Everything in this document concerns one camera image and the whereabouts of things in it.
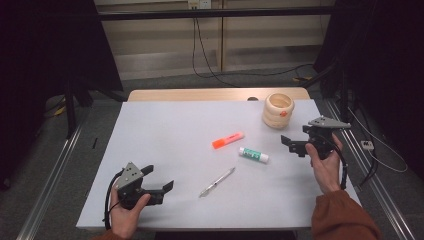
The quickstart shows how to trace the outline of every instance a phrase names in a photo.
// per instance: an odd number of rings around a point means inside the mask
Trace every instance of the person's right hand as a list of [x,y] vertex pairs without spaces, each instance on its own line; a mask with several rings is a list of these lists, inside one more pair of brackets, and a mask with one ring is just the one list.
[[[342,143],[333,134],[334,143],[342,150]],[[314,169],[315,179],[323,193],[334,192],[340,190],[339,169],[340,156],[336,151],[332,151],[329,156],[321,160],[318,156],[318,151],[311,143],[305,145],[306,152],[311,157],[311,166]]]

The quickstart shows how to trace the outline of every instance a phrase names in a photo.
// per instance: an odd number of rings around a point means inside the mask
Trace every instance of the pen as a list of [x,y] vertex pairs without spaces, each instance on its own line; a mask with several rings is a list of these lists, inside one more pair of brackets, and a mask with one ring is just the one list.
[[231,173],[234,172],[234,170],[236,170],[235,167],[229,169],[227,172],[225,172],[221,177],[219,177],[217,180],[215,180],[213,183],[211,183],[211,185],[209,185],[205,190],[203,190],[200,195],[199,198],[201,197],[206,197],[209,192],[214,189],[216,186],[218,186],[218,184],[222,181],[224,181],[224,179],[226,179],[228,176],[230,176]]

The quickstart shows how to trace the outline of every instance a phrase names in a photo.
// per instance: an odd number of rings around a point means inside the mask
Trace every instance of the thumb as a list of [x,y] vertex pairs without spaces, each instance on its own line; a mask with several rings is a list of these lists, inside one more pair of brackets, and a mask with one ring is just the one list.
[[311,143],[305,145],[306,152],[311,157],[312,167],[321,164],[321,159],[319,158],[318,151]]
[[146,193],[143,196],[141,196],[140,199],[138,199],[137,204],[134,206],[134,208],[131,211],[134,211],[137,213],[137,215],[140,214],[141,210],[147,205],[147,203],[150,200],[150,194]]

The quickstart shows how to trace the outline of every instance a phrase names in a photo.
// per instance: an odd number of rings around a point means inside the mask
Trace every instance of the person's left hand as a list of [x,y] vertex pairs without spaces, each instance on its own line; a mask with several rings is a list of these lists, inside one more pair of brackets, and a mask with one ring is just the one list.
[[[114,187],[112,188],[110,199],[110,207],[119,202],[118,192]],[[137,230],[140,212],[147,205],[149,199],[150,194],[144,194],[131,210],[123,208],[121,204],[113,207],[110,212],[112,232],[121,238],[131,239]]]

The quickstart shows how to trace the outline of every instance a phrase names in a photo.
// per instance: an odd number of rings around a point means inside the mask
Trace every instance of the table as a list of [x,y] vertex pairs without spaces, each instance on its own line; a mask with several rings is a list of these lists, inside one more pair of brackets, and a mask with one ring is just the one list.
[[[290,124],[283,130],[271,129],[261,120],[263,99],[275,92],[286,93],[295,100]],[[249,97],[259,101],[244,101]],[[315,197],[321,192],[309,158],[289,153],[281,144],[280,135],[306,140],[302,125],[318,116],[315,102],[306,90],[298,88],[135,91],[122,106],[77,227],[103,229],[107,186],[128,161],[140,168],[155,166],[154,172],[144,178],[146,189],[175,181],[162,205],[143,210],[141,229],[310,227]],[[243,131],[246,137],[217,150],[212,148],[213,140],[236,131]],[[269,164],[239,157],[239,147],[268,154]],[[236,171],[230,177],[207,197],[198,198],[206,186],[234,166]],[[349,179],[346,190],[359,203]]]

